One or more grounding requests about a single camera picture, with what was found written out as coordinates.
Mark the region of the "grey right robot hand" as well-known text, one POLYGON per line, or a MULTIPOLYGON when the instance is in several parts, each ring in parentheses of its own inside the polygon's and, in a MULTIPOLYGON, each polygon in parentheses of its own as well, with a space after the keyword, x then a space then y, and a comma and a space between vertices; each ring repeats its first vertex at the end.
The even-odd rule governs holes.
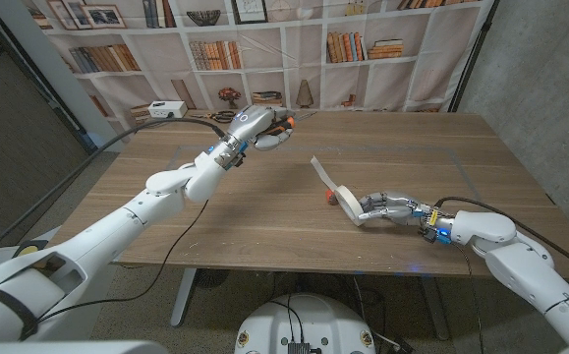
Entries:
POLYGON ((384 218, 398 225, 418 226, 418 233, 430 243, 451 243, 454 216, 411 196, 392 191, 372 193, 359 199, 359 205, 356 221, 384 218))

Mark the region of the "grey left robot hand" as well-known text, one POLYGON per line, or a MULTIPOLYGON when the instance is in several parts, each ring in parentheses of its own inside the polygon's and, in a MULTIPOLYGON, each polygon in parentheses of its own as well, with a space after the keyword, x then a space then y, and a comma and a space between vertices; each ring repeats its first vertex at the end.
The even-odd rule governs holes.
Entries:
POLYGON ((239 166, 249 145, 271 150, 286 142, 293 134, 295 116, 283 107, 247 106, 235 115, 227 133, 207 154, 225 169, 239 166))

